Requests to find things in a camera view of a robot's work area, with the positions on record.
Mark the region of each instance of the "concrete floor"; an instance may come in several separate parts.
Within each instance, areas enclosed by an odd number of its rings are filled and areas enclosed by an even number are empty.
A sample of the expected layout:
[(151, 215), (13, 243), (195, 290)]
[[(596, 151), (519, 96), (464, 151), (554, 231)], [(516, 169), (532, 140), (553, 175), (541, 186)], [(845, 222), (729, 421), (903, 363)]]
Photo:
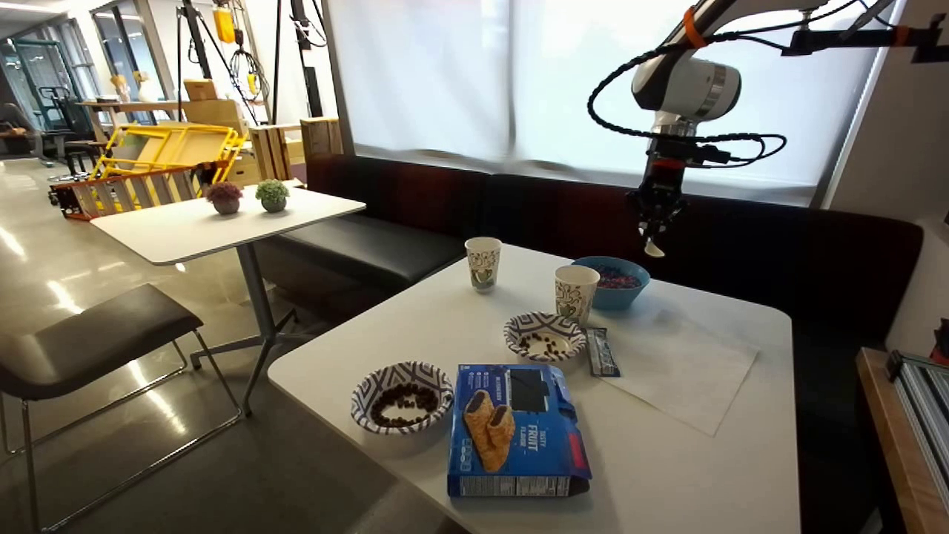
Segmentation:
[[(34, 158), (0, 164), (0, 333), (34, 333), (136, 284), (158, 284), (206, 317), (206, 339), (227, 344), (256, 335), (256, 321), (235, 253), (181, 268), (151, 268), (89, 222), (69, 222), (49, 203), (59, 166)], [(277, 315), (304, 312), (295, 335), (332, 326), (311, 302), (270, 290)], [(259, 350), (219, 354), (228, 382), (243, 394)], [(38, 403), (37, 433), (95, 410), (142, 378), (179, 363), (163, 348), (59, 401)], [(19, 401), (7, 401), (13, 439), (22, 437)], [(72, 522), (65, 531), (464, 531), (433, 504), (344, 446), (326, 425), (277, 393), (256, 393), (256, 418), (166, 465), (146, 483)], [(215, 375), (181, 378), (38, 447), (41, 516), (53, 522), (111, 490), (149, 459), (228, 418)], [(25, 458), (0, 458), (0, 531), (29, 531)]]

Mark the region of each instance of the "small plate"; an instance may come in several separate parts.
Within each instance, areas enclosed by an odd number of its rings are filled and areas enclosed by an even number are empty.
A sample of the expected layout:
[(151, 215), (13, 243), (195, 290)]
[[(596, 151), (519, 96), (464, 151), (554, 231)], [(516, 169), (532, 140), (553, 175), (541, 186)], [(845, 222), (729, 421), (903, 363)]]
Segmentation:
[(507, 321), (507, 348), (538, 363), (568, 363), (579, 357), (588, 335), (579, 324), (559, 315), (519, 315)]
[(370, 433), (406, 437), (433, 427), (449, 413), (452, 397), (442, 367), (399, 363), (360, 382), (350, 416)]

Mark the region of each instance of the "cracker box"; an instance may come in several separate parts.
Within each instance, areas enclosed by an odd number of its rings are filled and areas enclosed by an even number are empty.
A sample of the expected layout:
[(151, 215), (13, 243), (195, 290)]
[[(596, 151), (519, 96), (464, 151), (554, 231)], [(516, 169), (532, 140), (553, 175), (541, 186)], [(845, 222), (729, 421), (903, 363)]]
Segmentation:
[(588, 490), (591, 464), (562, 367), (459, 366), (449, 496), (568, 498)]

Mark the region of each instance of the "black chair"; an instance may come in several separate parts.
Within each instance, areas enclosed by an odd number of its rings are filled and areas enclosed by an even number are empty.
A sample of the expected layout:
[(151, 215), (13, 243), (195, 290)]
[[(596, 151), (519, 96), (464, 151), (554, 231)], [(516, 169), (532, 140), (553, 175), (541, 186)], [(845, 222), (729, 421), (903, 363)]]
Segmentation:
[[(227, 378), (219, 375), (215, 354), (209, 350), (206, 339), (200, 335), (200, 326), (203, 326), (203, 321), (194, 312), (188, 312), (181, 302), (175, 302), (173, 298), (166, 298), (154, 284), (146, 284), (146, 287), (120, 293), (106, 302), (99, 302), (99, 307), (87, 308), (84, 315), (65, 317), (41, 333), (0, 335), (0, 430), (4, 430), (7, 452), (16, 458), (19, 453), (26, 458), (29, 519), (34, 519), (37, 531), (69, 526), (72, 519), (106, 504), (111, 498), (121, 496), (126, 490), (130, 490), (142, 479), (154, 474), (160, 465), (179, 459), (185, 452), (209, 443), (219, 430), (241, 421), (235, 393), (228, 390)], [(179, 348), (179, 339), (188, 333), (194, 333), (200, 339), (218, 379), (222, 382), (228, 401), (235, 403), (235, 416), (228, 421), (218, 425), (215, 430), (185, 443), (173, 453), (154, 459), (139, 474), (127, 479), (121, 488), (102, 496), (99, 501), (93, 501), (93, 504), (87, 504), (87, 507), (80, 507), (50, 526), (41, 526), (38, 488), (37, 488), (37, 446), (41, 446), (53, 437), (62, 437), (65, 430), (106, 413), (111, 407), (120, 407), (136, 394), (146, 394), (173, 378), (181, 378), (191, 367), (195, 370), (200, 360), (195, 357), (188, 360)], [(41, 439), (34, 439), (29, 403), (65, 397), (65, 394), (120, 370), (127, 363), (149, 357), (151, 350), (158, 350), (163, 344), (175, 344), (175, 350), (181, 357), (181, 367), (158, 378), (154, 382), (77, 418), (77, 421), (41, 437)], [(22, 418), (25, 418), (25, 447), (22, 452), (16, 452), (9, 446), (4, 394), (22, 401)]]

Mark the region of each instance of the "small cup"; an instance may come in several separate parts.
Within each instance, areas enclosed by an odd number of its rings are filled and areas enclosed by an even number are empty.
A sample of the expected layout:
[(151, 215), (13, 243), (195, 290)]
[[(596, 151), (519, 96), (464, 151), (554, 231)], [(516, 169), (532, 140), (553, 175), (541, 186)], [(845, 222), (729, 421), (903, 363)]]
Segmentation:
[(554, 298), (559, 315), (577, 324), (588, 324), (596, 284), (600, 284), (596, 271), (581, 264), (563, 264), (559, 271), (559, 298)]
[(499, 258), (501, 241), (499, 237), (471, 237), (465, 241), (470, 271), (474, 290), (492, 290), (499, 281)]

